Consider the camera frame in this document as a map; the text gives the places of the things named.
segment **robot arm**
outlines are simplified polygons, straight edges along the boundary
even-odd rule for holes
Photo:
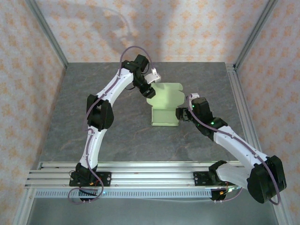
[[[276,156],[268,157],[253,148],[225,121],[213,117],[205,98],[192,94],[189,97],[189,108],[177,108],[176,117],[179,120],[193,122],[203,135],[224,147],[244,166],[235,167],[222,160],[216,162],[209,167],[208,173],[213,183],[220,184],[227,181],[238,185],[247,189],[258,202],[264,203],[276,195],[276,187],[265,167],[267,165],[279,191],[286,188],[281,160]]]
[[[87,163],[96,172],[101,142],[104,134],[113,123],[112,107],[120,93],[132,83],[144,97],[152,98],[155,96],[155,90],[151,87],[151,83],[159,82],[160,76],[155,69],[152,69],[152,73],[145,77],[142,75],[142,71],[148,63],[146,57],[142,55],[138,55],[135,61],[124,61],[120,76],[117,72],[116,76],[97,95],[89,95],[87,111],[96,101],[98,103],[88,115],[89,127],[85,150],[75,171],[71,173],[70,186],[86,187],[96,181],[96,177],[89,170]]]

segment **light green box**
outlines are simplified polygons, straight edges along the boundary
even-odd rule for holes
[[[148,98],[147,103],[152,105],[153,126],[178,126],[176,108],[184,103],[183,87],[180,83],[152,84],[155,96]]]

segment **patterned wallpaper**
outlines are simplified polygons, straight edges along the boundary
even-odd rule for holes
[[[239,75],[263,150],[284,165],[300,224],[300,1],[279,0]]]
[[[0,224],[15,217],[64,68],[24,0],[0,1]]]
[[[267,2],[37,0],[70,62],[115,62],[139,45],[153,61],[235,63]]]

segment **purple cable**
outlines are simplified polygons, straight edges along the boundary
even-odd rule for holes
[[[215,129],[215,128],[210,127],[210,126],[206,125],[205,123],[201,122],[201,121],[196,117],[196,115],[193,113],[193,110],[191,109],[191,106],[190,106],[190,105],[192,104],[191,97],[192,97],[192,95],[190,95],[190,96],[188,97],[188,100],[189,100],[188,110],[189,110],[189,112],[192,114],[192,116],[194,117],[194,119],[195,119],[198,123],[200,123],[202,126],[208,128],[208,129],[210,129],[210,130],[213,130],[213,131],[215,131],[215,132],[222,133],[222,134],[224,134],[224,135],[227,135],[227,136],[229,136],[229,137],[235,139],[236,141],[238,141],[239,143],[241,143],[242,145],[244,145],[244,146],[245,146],[245,147],[246,147],[246,148],[247,148],[254,156],[256,155],[256,153],[255,153],[255,152],[254,152],[247,144],[245,144],[242,140],[240,140],[239,138],[237,138],[237,137],[232,137],[230,133],[227,133],[227,132],[224,132],[224,131]],[[263,165],[263,166],[266,168],[266,170],[268,171],[268,173],[269,173],[269,175],[270,175],[270,177],[271,177],[271,180],[272,180],[272,182],[273,182],[273,184],[274,184],[275,190],[276,190],[276,195],[277,195],[277,200],[278,200],[278,202],[274,202],[274,201],[271,200],[271,199],[270,199],[270,202],[271,202],[272,204],[274,204],[274,205],[279,205],[280,202],[281,202],[281,197],[280,197],[279,189],[278,189],[277,183],[276,183],[276,181],[275,181],[275,178],[274,178],[274,176],[273,176],[273,174],[272,174],[270,168],[269,168],[268,165],[265,163],[265,161],[263,161],[263,159],[262,159],[260,156],[257,156],[257,159],[262,163],[262,165]]]
[[[92,136],[93,136],[93,134],[94,134],[94,131],[93,131],[92,128],[89,128],[88,131],[91,131],[92,133],[91,133],[91,135],[90,135],[90,137],[89,137],[89,140],[88,140],[88,143],[87,143],[87,145],[86,145],[86,150],[85,150],[86,158],[85,158],[85,159],[86,159],[86,163],[87,163],[87,165],[88,165],[89,170],[90,170],[91,173],[98,179],[98,181],[100,182],[101,187],[102,187],[101,192],[100,192],[95,198],[93,198],[92,200],[89,200],[89,203],[91,203],[91,202],[97,200],[97,199],[102,195],[102,193],[103,193],[103,191],[104,191],[104,184],[103,184],[102,180],[97,176],[97,174],[92,170],[92,168],[90,167],[90,164],[89,164],[89,160],[88,160],[88,149],[89,149],[90,141],[91,141],[91,139],[92,139]],[[67,195],[67,199],[69,200],[69,202],[71,202],[72,204],[75,204],[75,205],[85,204],[85,201],[83,201],[83,202],[73,202],[73,201],[70,199],[70,195],[71,195],[71,192],[74,191],[74,190],[95,191],[95,190],[92,189],[92,188],[81,188],[81,187],[75,187],[75,188],[71,189],[71,190],[69,191],[68,195]]]
[[[97,99],[97,101],[94,102],[94,103],[90,106],[90,108],[88,109],[88,111],[87,111],[86,114],[85,114],[84,121],[83,121],[83,126],[85,125],[86,120],[87,120],[87,118],[88,118],[90,112],[92,111],[92,109],[95,107],[95,105],[97,105],[98,102],[99,102],[105,95],[107,95],[107,93],[108,93],[108,92],[109,92],[109,91],[117,84],[118,80],[120,79],[120,75],[121,75],[121,70],[122,70],[122,59],[123,59],[123,56],[124,56],[124,54],[125,54],[129,49],[131,49],[131,48],[139,48],[139,49],[143,50],[143,51],[146,53],[146,55],[148,56],[148,58],[149,58],[149,61],[150,61],[150,64],[151,64],[151,68],[154,69],[154,67],[153,67],[153,62],[152,62],[152,60],[151,60],[151,57],[149,56],[149,54],[146,52],[145,49],[143,49],[142,47],[136,46],[136,45],[130,46],[130,47],[128,47],[127,49],[125,49],[124,52],[122,53],[121,57],[120,57],[119,73],[118,73],[117,79],[116,79],[115,82],[114,82],[114,83],[106,90],[106,92],[105,92],[104,94],[102,94],[102,95]]]

